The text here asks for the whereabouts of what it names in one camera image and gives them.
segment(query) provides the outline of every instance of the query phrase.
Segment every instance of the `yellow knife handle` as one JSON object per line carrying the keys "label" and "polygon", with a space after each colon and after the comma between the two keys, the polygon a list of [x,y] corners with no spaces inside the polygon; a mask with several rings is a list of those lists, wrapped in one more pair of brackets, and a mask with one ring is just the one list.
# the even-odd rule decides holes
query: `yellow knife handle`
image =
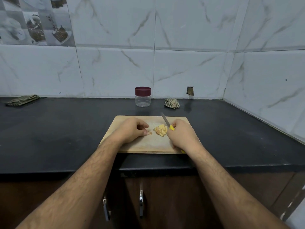
{"label": "yellow knife handle", "polygon": [[170,125],[170,130],[175,130],[175,128],[172,126],[172,125]]}

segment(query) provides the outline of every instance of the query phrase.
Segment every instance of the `paring knife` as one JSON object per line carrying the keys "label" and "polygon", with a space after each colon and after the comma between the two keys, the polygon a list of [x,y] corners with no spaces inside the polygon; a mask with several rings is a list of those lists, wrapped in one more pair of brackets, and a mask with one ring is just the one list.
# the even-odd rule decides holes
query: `paring knife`
{"label": "paring knife", "polygon": [[167,124],[168,128],[169,128],[170,130],[173,130],[173,131],[174,131],[175,128],[168,122],[168,120],[166,119],[166,117],[165,117],[165,115],[164,115],[163,112],[161,112],[161,116],[163,117],[163,119],[164,119],[165,123]]}

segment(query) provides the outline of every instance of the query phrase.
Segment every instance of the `metal handle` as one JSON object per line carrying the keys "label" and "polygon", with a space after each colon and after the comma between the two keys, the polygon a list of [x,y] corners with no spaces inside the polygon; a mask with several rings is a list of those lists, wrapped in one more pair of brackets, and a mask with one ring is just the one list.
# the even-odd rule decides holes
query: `metal handle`
{"label": "metal handle", "polygon": [[143,218],[143,208],[144,208],[143,191],[140,191],[140,219]]}
{"label": "metal handle", "polygon": [[107,208],[107,199],[105,197],[103,198],[103,208],[104,208],[104,213],[105,213],[106,221],[109,221],[110,220],[111,211],[108,211],[108,208]]}

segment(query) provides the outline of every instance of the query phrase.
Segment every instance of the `crumpled cloth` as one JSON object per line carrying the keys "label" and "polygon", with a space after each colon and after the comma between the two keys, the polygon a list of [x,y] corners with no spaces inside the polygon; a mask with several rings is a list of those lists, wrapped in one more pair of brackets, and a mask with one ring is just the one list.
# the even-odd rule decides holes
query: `crumpled cloth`
{"label": "crumpled cloth", "polygon": [[37,95],[21,96],[21,97],[18,97],[16,99],[13,99],[13,100],[5,103],[5,105],[8,105],[8,106],[21,106],[21,105],[27,104],[29,102],[32,102],[33,100],[37,100],[37,99],[39,99],[39,96],[37,96]]}
{"label": "crumpled cloth", "polygon": [[165,100],[164,106],[169,108],[180,108],[179,101],[176,98],[167,98]]}

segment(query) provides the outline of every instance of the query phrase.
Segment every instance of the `jar lid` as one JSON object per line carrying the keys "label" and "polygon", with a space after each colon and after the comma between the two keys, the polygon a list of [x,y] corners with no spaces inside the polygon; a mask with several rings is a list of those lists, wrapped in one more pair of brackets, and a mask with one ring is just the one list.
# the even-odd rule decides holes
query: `jar lid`
{"label": "jar lid", "polygon": [[152,89],[149,87],[136,87],[135,88],[135,95],[136,96],[150,96],[152,94]]}

